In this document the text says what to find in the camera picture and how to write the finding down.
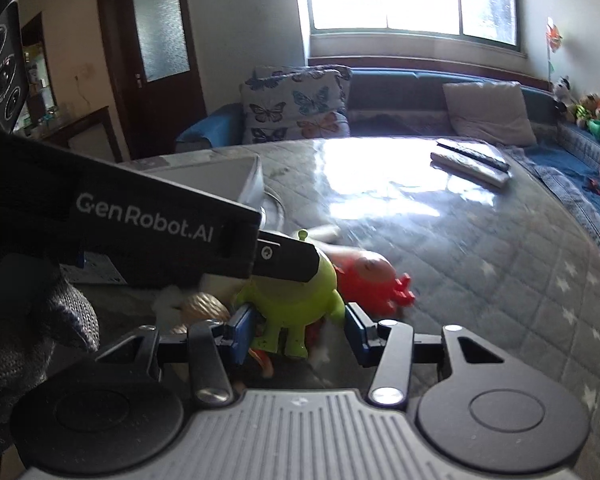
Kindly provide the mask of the grey gloved left hand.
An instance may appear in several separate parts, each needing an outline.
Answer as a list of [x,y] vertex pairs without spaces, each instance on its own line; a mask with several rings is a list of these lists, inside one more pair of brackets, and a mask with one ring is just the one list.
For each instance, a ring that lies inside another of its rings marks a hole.
[[15,404],[46,378],[55,347],[94,352],[99,324],[86,297],[57,263],[0,258],[0,454],[12,445]]

